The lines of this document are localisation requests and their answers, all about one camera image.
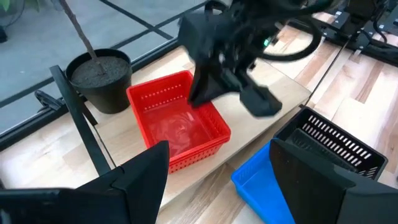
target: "tiled floor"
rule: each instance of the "tiled floor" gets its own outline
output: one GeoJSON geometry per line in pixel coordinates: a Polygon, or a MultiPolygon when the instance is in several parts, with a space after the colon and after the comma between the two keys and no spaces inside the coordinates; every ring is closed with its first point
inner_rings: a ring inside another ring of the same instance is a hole
{"type": "MultiPolygon", "coordinates": [[[[153,26],[203,1],[109,0],[153,26]]],[[[65,13],[56,10],[50,0],[42,2],[47,4],[41,5],[40,12],[27,7],[21,18],[6,29],[9,40],[0,44],[0,102],[49,78],[49,67],[52,65],[65,68],[73,58],[85,52],[65,13]]],[[[96,49],[110,47],[147,30],[146,26],[100,0],[69,0],[68,3],[96,49]]],[[[178,33],[177,21],[160,29],[175,37],[178,33]]],[[[6,23],[8,18],[0,16],[0,26],[6,23]]],[[[150,32],[120,50],[134,60],[166,41],[164,37],[150,32]]],[[[55,98],[60,97],[54,83],[42,89],[55,98]]],[[[0,133],[36,114],[40,108],[33,93],[0,107],[0,133]]]]}

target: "soil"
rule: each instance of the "soil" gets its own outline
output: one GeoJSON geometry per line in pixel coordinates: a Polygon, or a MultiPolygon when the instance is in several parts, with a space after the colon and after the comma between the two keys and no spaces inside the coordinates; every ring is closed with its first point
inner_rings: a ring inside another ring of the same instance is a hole
{"type": "Polygon", "coordinates": [[[99,57],[98,60],[105,74],[101,74],[101,69],[94,60],[89,60],[73,72],[71,78],[73,84],[85,88],[105,86],[120,79],[129,70],[130,65],[117,57],[99,57]]]}

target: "wooden table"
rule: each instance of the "wooden table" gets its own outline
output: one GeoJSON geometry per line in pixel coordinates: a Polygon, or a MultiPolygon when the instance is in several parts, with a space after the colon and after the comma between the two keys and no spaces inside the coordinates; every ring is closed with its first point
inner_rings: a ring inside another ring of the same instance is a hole
{"type": "MultiPolygon", "coordinates": [[[[333,20],[327,14],[316,16],[333,20]]],[[[280,41],[267,50],[284,54],[295,52],[305,47],[310,39],[310,35],[286,27],[280,34],[280,41]]],[[[388,36],[388,39],[398,43],[396,37],[388,36]]],[[[273,118],[252,118],[236,95],[215,100],[215,106],[232,130],[231,140],[216,155],[169,175],[158,223],[260,223],[236,195],[230,175],[297,112],[297,105],[313,91],[338,50],[339,47],[324,43],[314,54],[297,62],[258,61],[253,77],[268,85],[284,103],[282,111],[273,118]]],[[[135,72],[132,84],[180,70],[194,71],[194,66],[185,52],[177,49],[135,72]]],[[[309,105],[385,154],[390,163],[380,181],[397,187],[397,99],[398,68],[345,50],[309,105]],[[357,106],[347,106],[352,105],[350,100],[357,106]],[[369,110],[360,118],[371,133],[358,132],[348,125],[362,110],[369,110]]],[[[98,120],[96,128],[117,164],[145,149],[130,108],[106,115],[90,103],[86,104],[98,120]]],[[[97,176],[69,114],[0,153],[0,179],[7,188],[75,188],[97,176]]]]}

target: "plastic basket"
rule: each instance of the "plastic basket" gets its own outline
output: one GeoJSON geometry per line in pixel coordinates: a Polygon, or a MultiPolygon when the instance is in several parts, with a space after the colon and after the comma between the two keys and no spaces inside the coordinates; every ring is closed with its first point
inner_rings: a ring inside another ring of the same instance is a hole
{"type": "Polygon", "coordinates": [[[182,71],[127,89],[147,148],[169,141],[170,173],[213,155],[231,137],[212,103],[188,104],[192,81],[192,74],[182,71]]]}
{"type": "Polygon", "coordinates": [[[242,199],[268,224],[294,223],[269,160],[269,143],[233,172],[231,180],[242,199]]]}
{"type": "Polygon", "coordinates": [[[274,137],[373,180],[379,178],[387,164],[385,156],[307,107],[274,137]]]}

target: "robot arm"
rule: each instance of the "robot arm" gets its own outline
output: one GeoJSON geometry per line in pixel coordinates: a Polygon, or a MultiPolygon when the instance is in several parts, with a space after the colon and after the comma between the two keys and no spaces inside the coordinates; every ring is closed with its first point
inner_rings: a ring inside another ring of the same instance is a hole
{"type": "Polygon", "coordinates": [[[305,0],[233,0],[230,6],[208,1],[205,11],[184,16],[178,41],[196,64],[189,102],[200,106],[225,93],[237,92],[242,104],[253,116],[272,116],[282,103],[266,86],[258,86],[247,74],[256,58],[294,61],[315,51],[322,35],[315,24],[309,46],[291,55],[265,54],[265,48],[277,42],[277,34],[289,19],[308,17],[339,3],[318,0],[302,7],[305,0]]]}

